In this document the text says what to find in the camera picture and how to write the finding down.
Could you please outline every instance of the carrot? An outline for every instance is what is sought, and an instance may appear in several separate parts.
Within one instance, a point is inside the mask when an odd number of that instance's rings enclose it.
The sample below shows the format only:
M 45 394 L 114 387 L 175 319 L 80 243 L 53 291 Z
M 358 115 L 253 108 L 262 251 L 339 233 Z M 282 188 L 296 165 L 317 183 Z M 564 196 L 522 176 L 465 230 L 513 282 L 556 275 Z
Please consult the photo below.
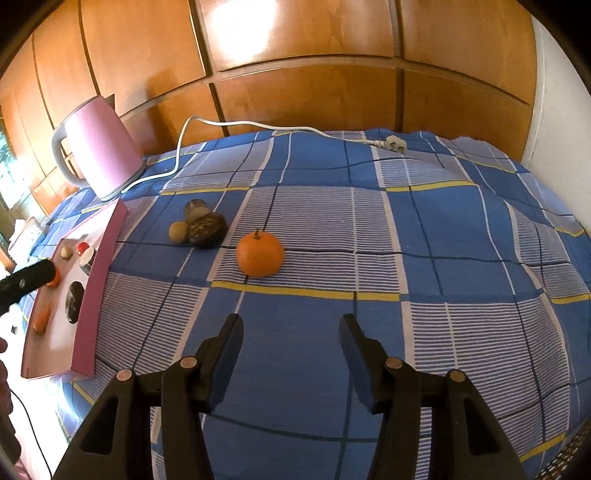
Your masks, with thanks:
M 51 303 L 44 305 L 33 318 L 33 330 L 39 335 L 45 333 L 47 324 L 49 323 L 49 317 L 51 315 Z

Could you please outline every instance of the pink box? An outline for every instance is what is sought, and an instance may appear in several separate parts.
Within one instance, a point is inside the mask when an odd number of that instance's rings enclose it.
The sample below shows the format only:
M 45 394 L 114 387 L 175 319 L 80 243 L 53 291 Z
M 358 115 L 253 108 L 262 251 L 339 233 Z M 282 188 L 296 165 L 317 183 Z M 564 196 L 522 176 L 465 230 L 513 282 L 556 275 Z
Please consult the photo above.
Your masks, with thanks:
M 51 260 L 60 269 L 61 283 L 56 288 L 44 286 L 37 291 L 22 352 L 23 378 L 52 377 L 69 382 L 94 376 L 100 306 L 126 215 L 123 201 L 114 200 L 70 230 L 59 242 Z M 82 241 L 96 249 L 89 275 L 78 265 L 76 246 Z M 61 249 L 66 245 L 74 251 L 69 260 L 61 257 Z M 82 283 L 85 293 L 78 322 L 72 325 L 66 318 L 65 304 L 73 281 Z M 51 303 L 49 322 L 45 333 L 38 334 L 32 327 L 33 320 L 48 302 Z

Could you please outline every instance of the blue plaid bedspread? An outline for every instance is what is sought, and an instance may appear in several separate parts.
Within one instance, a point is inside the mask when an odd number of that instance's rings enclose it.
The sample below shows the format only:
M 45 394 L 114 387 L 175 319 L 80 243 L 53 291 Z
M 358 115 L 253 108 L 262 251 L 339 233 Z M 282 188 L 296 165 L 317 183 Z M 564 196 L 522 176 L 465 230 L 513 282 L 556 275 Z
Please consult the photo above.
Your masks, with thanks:
M 184 148 L 174 176 L 123 195 L 129 209 L 108 275 L 96 375 L 64 384 L 84 417 L 117 370 L 165 369 L 238 312 L 245 338 L 224 402 L 202 418 L 217 479 L 365 478 L 379 432 L 352 390 L 337 339 L 344 313 L 417 369 L 468 373 L 530 477 L 591 410 L 591 242 L 520 164 L 470 138 L 400 135 L 400 155 L 340 138 L 391 132 L 259 132 Z M 168 171 L 174 153 L 151 157 Z M 222 213 L 219 249 L 173 245 L 168 227 L 201 198 Z M 102 206 L 91 190 L 52 214 L 31 260 Z M 245 281 L 238 240 L 278 236 L 285 263 Z M 28 316 L 33 297 L 21 302 Z M 423 409 L 417 479 L 425 478 Z M 67 434 L 78 420 L 60 412 Z M 160 412 L 153 462 L 164 479 Z

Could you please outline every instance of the pink electric kettle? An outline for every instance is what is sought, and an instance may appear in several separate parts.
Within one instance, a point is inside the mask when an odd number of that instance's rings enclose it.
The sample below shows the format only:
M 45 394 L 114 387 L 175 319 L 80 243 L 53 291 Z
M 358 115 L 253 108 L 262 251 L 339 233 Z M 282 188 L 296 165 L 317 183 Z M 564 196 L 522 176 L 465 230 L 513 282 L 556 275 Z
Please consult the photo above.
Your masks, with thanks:
M 85 180 L 73 174 L 61 154 L 68 143 Z M 54 130 L 53 157 L 72 185 L 91 187 L 101 200 L 111 200 L 144 171 L 144 162 L 128 131 L 115 113 L 115 95 L 97 95 L 79 105 Z

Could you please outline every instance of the window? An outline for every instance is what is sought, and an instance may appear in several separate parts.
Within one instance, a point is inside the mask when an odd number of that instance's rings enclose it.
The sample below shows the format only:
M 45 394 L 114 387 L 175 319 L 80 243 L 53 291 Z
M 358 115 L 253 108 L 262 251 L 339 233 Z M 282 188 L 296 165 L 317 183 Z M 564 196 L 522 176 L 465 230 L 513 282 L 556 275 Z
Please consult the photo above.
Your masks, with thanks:
M 22 162 L 17 161 L 13 155 L 4 134 L 4 121 L 0 109 L 0 194 L 8 209 L 14 207 L 27 191 L 25 175 Z

